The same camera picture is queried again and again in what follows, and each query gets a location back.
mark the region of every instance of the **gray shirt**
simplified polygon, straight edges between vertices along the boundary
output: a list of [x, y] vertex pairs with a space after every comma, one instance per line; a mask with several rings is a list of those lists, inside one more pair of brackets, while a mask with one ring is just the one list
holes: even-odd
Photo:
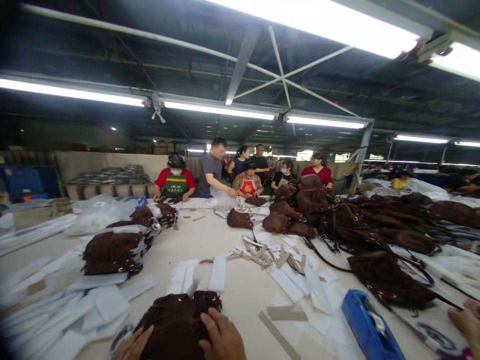
[[213, 177], [218, 181], [222, 178], [222, 162], [211, 152], [206, 153], [200, 159], [200, 179], [197, 185], [198, 191], [210, 193], [210, 184], [207, 182], [205, 174], [213, 174]]

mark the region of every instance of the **blue tape dispenser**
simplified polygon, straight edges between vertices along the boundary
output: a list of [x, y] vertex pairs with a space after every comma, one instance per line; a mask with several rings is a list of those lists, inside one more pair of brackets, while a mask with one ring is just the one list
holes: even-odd
[[397, 340], [366, 293], [350, 289], [341, 309], [367, 360], [405, 360]]

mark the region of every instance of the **yellow shirt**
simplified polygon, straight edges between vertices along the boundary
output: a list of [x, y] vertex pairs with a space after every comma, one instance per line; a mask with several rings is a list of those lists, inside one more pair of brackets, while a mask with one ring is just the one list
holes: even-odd
[[407, 181], [400, 181], [398, 177], [391, 181], [391, 188], [395, 190], [411, 191], [409, 183]]

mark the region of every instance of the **black shirt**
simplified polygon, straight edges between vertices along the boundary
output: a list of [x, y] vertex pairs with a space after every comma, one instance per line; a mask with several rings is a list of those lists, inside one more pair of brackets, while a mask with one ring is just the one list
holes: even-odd
[[277, 171], [271, 182], [275, 183], [275, 185], [278, 186], [279, 183], [280, 183], [280, 180], [282, 180], [282, 179], [290, 181], [292, 179], [298, 179], [298, 177], [293, 172], [291, 172], [290, 175], [285, 175], [281, 171]]
[[[256, 157], [255, 155], [250, 156], [250, 162], [255, 163], [256, 167], [258, 169], [266, 169], [269, 167], [269, 163], [267, 162], [267, 157], [266, 156], [260, 156]], [[264, 180], [264, 173], [263, 172], [257, 172], [256, 173], [260, 180]]]
[[460, 176], [454, 176], [445, 182], [445, 188], [450, 189], [450, 191], [455, 191], [464, 186], [473, 185], [470, 181], [462, 179]]

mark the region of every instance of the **green apron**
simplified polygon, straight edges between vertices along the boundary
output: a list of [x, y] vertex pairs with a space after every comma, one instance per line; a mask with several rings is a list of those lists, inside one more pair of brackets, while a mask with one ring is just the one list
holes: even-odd
[[183, 196], [186, 192], [189, 191], [189, 186], [187, 185], [187, 170], [182, 171], [182, 175], [174, 176], [168, 170], [166, 176], [165, 187], [163, 188], [162, 196], [167, 198], [178, 198]]

